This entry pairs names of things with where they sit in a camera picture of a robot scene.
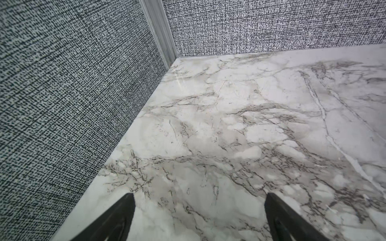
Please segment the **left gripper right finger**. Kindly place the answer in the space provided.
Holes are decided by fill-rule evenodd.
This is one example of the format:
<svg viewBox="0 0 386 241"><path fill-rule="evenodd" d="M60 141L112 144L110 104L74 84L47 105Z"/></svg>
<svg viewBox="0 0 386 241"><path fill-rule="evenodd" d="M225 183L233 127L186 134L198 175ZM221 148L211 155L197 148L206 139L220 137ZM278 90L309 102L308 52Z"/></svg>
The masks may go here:
<svg viewBox="0 0 386 241"><path fill-rule="evenodd" d="M328 240L276 194L267 194L264 208L274 241Z"/></svg>

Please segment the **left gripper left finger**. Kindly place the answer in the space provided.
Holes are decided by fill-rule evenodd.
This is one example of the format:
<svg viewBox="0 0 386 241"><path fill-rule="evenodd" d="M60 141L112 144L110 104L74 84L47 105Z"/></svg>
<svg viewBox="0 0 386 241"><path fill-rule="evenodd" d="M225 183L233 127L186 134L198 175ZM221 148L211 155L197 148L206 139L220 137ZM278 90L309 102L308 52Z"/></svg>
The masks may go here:
<svg viewBox="0 0 386 241"><path fill-rule="evenodd" d="M135 208L134 194L125 194L71 241L125 241Z"/></svg>

